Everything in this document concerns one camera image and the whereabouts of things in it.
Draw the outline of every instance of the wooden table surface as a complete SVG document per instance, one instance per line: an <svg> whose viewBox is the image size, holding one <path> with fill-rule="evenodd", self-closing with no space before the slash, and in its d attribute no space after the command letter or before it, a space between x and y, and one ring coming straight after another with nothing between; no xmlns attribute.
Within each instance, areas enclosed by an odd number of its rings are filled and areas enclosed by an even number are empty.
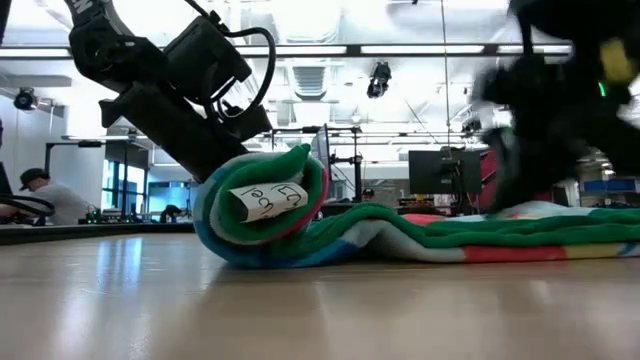
<svg viewBox="0 0 640 360"><path fill-rule="evenodd" d="M640 260L246 271L192 235L0 249L0 359L640 359Z"/></svg>

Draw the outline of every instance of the blanket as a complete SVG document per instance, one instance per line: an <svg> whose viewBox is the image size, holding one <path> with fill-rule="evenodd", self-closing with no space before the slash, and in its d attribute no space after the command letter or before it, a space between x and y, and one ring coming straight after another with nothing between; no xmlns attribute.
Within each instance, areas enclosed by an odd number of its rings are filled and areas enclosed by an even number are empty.
<svg viewBox="0 0 640 360"><path fill-rule="evenodd" d="M288 153L252 153L218 169L199 190L194 225L204 246L249 268L332 264L367 251L432 263L520 262L640 256L640 210L566 208L530 202L487 220L399 216L364 203L314 221L328 188L323 165L301 145ZM243 223L230 190L294 181L308 203L271 219Z"/></svg>

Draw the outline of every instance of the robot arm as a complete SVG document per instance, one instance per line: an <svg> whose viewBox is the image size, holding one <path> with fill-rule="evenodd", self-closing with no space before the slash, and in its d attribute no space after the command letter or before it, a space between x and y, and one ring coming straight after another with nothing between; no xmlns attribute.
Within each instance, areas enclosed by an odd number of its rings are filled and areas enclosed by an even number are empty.
<svg viewBox="0 0 640 360"><path fill-rule="evenodd" d="M126 118L203 182L247 152L242 142L271 130L260 102L273 77L275 41L261 28L230 32L215 12L186 1L201 15L161 50L134 36L111 0L65 0L74 24L69 43L78 71L120 94L100 102L102 125ZM222 96L236 81L247 79L251 68L226 37L254 34L269 43L264 83L246 110L231 107L227 113ZM203 106L207 117L190 102Z"/></svg>

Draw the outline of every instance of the striped blanket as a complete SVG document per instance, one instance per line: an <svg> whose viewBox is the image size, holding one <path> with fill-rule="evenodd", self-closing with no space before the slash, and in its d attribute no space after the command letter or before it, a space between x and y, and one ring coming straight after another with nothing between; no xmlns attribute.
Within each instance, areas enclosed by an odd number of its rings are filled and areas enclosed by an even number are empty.
<svg viewBox="0 0 640 360"><path fill-rule="evenodd" d="M200 188L195 228L202 243L229 263L251 268L331 264L367 251L434 263L543 261L640 256L640 210L565 208L531 202L490 221L482 216L399 216L376 204L312 221L328 188L322 164L302 145L285 154L248 154L218 169ZM243 223L229 190L293 181L306 206Z"/></svg>

